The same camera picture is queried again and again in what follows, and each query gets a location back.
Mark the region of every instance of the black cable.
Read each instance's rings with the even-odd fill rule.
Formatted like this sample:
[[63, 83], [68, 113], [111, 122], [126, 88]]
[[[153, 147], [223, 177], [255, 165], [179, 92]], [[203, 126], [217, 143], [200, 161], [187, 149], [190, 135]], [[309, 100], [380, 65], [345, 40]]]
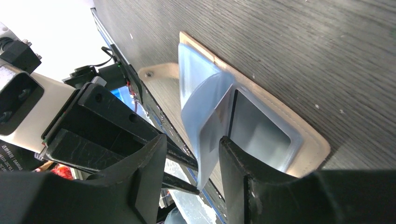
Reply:
[[113, 50], [111, 50], [110, 48], [107, 48], [107, 47], [102, 47], [101, 49], [102, 49], [102, 51], [104, 51], [107, 55], [110, 56], [109, 60], [107, 60], [107, 61], [105, 61], [105, 62], [103, 62], [103, 63], [101, 63], [101, 64], [89, 65], [89, 66], [100, 67], [100, 66], [103, 66], [103, 65], [107, 64], [109, 61], [111, 61], [111, 60], [113, 59], [113, 57], [114, 57], [114, 52], [113, 52]]

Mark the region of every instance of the black metal frame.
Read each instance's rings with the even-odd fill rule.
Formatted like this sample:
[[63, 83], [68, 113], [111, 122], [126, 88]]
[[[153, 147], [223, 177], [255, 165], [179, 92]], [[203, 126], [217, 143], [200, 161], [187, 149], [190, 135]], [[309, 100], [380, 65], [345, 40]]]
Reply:
[[[135, 154], [162, 134], [105, 87], [88, 83], [76, 90], [43, 134], [42, 158], [88, 173], [101, 171]], [[197, 162], [167, 138], [167, 158], [192, 169]], [[196, 187], [164, 175], [165, 189], [199, 194]]]
[[394, 170], [325, 170], [298, 179], [224, 136], [220, 166], [230, 224], [394, 223]]
[[160, 134], [86, 181], [44, 172], [0, 172], [0, 219], [2, 223], [156, 223], [166, 146], [166, 136]]

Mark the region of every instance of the screw hole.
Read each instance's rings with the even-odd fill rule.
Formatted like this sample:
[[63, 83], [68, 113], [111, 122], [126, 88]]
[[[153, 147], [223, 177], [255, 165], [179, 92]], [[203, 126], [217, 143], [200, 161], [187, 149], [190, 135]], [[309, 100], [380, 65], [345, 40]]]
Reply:
[[129, 120], [132, 122], [132, 123], [135, 123], [135, 122], [137, 122], [137, 115], [136, 114], [131, 114], [130, 116], [129, 116]]
[[95, 101], [100, 103], [100, 102], [102, 102], [102, 100], [103, 100], [102, 94], [100, 94], [100, 93], [96, 94]]

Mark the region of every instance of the wooden board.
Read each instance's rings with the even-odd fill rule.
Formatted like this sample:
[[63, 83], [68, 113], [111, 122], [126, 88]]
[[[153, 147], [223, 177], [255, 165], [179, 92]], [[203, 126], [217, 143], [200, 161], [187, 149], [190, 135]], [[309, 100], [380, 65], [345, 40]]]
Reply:
[[396, 1], [95, 0], [95, 6], [137, 70], [177, 62], [184, 30], [318, 130], [332, 148], [324, 168], [396, 166]]

